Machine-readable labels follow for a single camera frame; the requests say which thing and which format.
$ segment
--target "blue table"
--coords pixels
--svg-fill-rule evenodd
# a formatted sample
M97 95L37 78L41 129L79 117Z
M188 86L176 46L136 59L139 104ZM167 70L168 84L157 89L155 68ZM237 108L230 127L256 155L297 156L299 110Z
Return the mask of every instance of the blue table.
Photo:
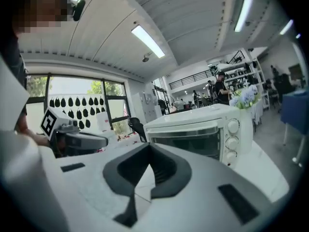
M283 145L286 144L288 125L303 135L298 154L293 158L293 162L298 164L309 132L309 91L303 95L297 94L297 91L283 95L281 108L281 121L285 123Z

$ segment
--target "oven glass window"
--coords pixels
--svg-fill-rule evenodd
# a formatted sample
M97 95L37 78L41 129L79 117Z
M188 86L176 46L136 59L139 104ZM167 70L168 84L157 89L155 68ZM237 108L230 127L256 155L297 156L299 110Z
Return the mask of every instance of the oven glass window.
M220 131L192 137L151 138L151 142L184 149L203 156L220 159Z

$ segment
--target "black metal railing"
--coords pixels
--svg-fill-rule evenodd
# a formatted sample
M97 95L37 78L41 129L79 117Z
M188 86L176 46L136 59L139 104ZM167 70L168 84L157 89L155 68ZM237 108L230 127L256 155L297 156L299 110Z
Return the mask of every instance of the black metal railing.
M211 70L206 70L206 71L203 71L203 72L191 75L191 76L187 76L178 81L172 82L169 84L169 86L170 86L170 89L174 89L174 88L181 87L189 83L196 82L201 79L205 79L207 77L215 76L216 73L217 73L217 67L214 67Z
M238 51L233 57L232 59L227 62L228 64L237 64L242 62L242 60L245 59L245 56L243 55L242 51Z

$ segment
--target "white vase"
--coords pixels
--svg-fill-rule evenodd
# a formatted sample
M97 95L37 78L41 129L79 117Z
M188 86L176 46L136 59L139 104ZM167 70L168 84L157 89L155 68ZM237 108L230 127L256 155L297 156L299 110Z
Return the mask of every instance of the white vase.
M246 154L252 148L253 125L251 118L251 109L240 110L240 153Z

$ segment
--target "oven door handle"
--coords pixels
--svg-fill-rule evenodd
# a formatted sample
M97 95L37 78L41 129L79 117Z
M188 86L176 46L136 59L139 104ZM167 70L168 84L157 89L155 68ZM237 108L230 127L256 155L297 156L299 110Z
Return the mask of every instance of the oven door handle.
M194 128L189 130L164 130L164 131L148 131L150 138L171 138L171 137L192 137L216 134L219 131L218 125L206 128Z

